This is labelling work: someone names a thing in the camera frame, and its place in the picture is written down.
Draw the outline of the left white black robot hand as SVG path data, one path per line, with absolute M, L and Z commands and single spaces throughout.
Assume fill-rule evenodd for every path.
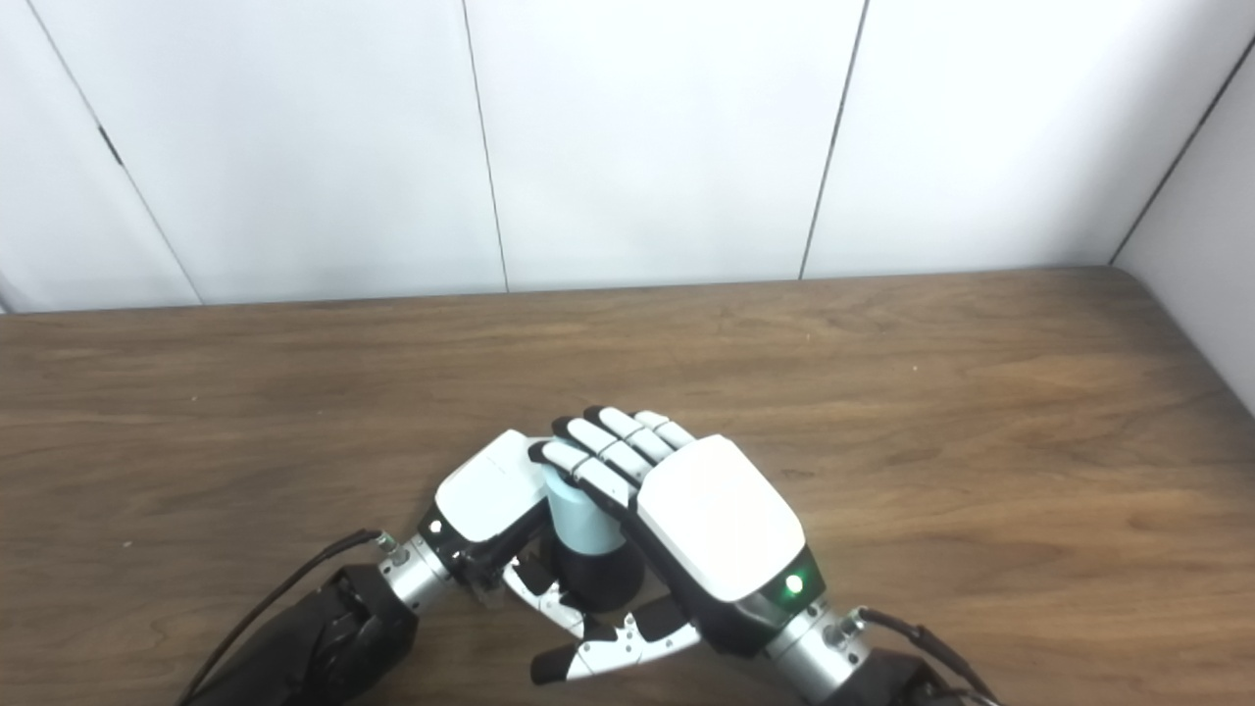
M 394 593 L 420 614 L 452 588 L 489 599 L 510 589 L 560 630 L 584 638 L 582 611 L 536 554 L 525 551 L 550 530 L 545 473 L 528 456 L 532 439 L 508 429 L 435 488 L 405 562 L 392 569 Z

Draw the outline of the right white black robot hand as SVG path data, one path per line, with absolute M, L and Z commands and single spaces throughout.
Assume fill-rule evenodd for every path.
M 533 657 L 533 683 L 591 678 L 698 642 L 753 660 L 825 594 L 799 518 L 729 438 L 611 406 L 552 429 L 530 443 L 530 460 L 590 497 L 668 591 L 617 630 Z

